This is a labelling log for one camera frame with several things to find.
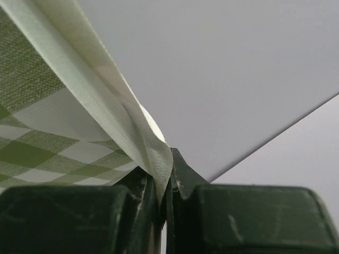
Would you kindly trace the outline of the green white checkered tablecloth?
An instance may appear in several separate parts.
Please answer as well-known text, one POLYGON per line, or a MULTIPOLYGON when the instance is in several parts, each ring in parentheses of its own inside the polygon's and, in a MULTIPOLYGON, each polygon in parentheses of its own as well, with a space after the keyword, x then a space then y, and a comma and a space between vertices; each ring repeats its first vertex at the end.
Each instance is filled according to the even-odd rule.
POLYGON ((162 200, 172 152, 77 1, 1 1, 1 190, 113 185, 162 200))

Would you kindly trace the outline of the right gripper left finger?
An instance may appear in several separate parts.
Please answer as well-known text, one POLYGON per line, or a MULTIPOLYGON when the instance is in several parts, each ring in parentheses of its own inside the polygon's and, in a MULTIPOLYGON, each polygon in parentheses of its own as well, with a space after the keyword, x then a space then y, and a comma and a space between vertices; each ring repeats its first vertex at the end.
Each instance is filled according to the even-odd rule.
POLYGON ((160 253, 152 176, 112 186, 20 186, 1 194, 1 253, 160 253))

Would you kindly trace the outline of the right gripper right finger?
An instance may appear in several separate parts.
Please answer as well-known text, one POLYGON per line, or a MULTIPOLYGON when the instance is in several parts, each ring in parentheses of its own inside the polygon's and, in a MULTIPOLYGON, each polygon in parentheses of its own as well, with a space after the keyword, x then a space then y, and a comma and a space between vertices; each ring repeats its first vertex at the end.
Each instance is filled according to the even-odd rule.
POLYGON ((167 253, 338 253, 338 231, 311 189, 211 184, 172 154, 167 253))

